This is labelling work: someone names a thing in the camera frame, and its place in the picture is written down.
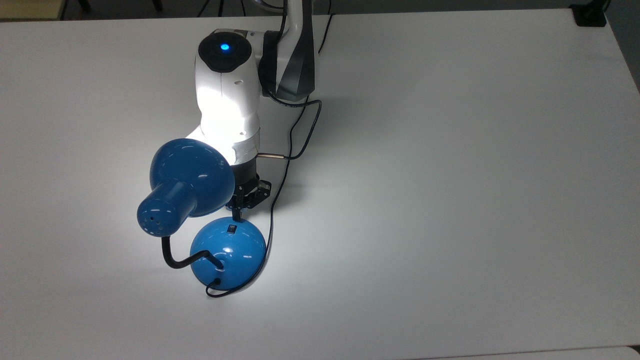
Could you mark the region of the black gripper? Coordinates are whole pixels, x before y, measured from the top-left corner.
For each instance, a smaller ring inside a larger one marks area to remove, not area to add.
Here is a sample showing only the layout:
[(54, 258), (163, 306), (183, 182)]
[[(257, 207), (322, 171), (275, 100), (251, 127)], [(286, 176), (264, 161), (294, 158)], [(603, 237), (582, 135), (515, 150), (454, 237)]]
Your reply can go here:
[(245, 208), (253, 209), (270, 197), (272, 183), (261, 180), (256, 159), (233, 165), (231, 170), (235, 178), (235, 189), (226, 207), (231, 210), (233, 221), (240, 223)]

